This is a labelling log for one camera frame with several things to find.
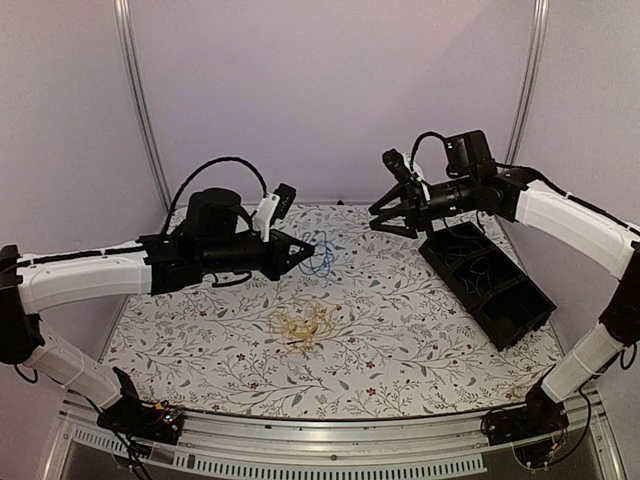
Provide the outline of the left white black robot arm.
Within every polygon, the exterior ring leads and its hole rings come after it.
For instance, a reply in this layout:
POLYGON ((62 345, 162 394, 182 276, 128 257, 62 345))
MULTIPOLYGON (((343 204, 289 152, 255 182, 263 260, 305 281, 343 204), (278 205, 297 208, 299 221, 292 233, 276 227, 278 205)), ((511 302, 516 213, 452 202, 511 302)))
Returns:
POLYGON ((205 276, 259 272, 277 281, 315 248, 274 228, 295 198, 286 185, 255 212, 239 194, 209 188, 191 195, 185 218, 170 232, 115 247, 37 256, 1 250, 1 361, 43 373, 108 410, 128 434, 148 426, 148 412, 130 377, 106 367, 43 325, 43 311, 117 295, 161 295, 200 284, 205 276))

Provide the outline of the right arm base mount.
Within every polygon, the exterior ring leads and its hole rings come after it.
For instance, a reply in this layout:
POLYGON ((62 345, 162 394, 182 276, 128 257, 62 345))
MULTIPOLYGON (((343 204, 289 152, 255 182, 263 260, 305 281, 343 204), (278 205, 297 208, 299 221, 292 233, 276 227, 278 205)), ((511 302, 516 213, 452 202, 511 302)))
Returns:
POLYGON ((547 412, 523 404, 489 410, 481 420, 480 431, 490 446, 509 444, 517 462, 533 471, 547 469, 561 461, 568 427, 569 419, 562 403, 547 412))

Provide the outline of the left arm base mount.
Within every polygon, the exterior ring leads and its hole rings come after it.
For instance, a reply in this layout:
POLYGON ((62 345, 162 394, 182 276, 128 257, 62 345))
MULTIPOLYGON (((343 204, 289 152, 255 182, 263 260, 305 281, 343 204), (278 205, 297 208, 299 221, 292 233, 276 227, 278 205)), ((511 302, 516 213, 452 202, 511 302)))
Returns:
POLYGON ((167 400, 142 401, 127 373, 114 367, 121 397, 109 408, 102 408, 97 425, 125 436, 176 445, 182 434, 185 408, 167 400))

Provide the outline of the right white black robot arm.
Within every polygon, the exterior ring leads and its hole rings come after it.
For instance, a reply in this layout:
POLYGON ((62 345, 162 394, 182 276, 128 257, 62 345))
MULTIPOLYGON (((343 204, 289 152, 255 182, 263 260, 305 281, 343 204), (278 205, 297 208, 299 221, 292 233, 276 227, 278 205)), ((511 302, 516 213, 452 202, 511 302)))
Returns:
POLYGON ((496 162, 481 130, 440 140, 447 156, 444 183, 427 182, 414 152, 383 153, 396 183, 370 206, 372 229, 414 238, 431 231, 436 219, 481 211, 560 240, 618 282, 596 326, 527 392, 517 427, 537 436, 554 422, 555 406, 639 341, 639 229, 560 189, 536 169, 496 162))

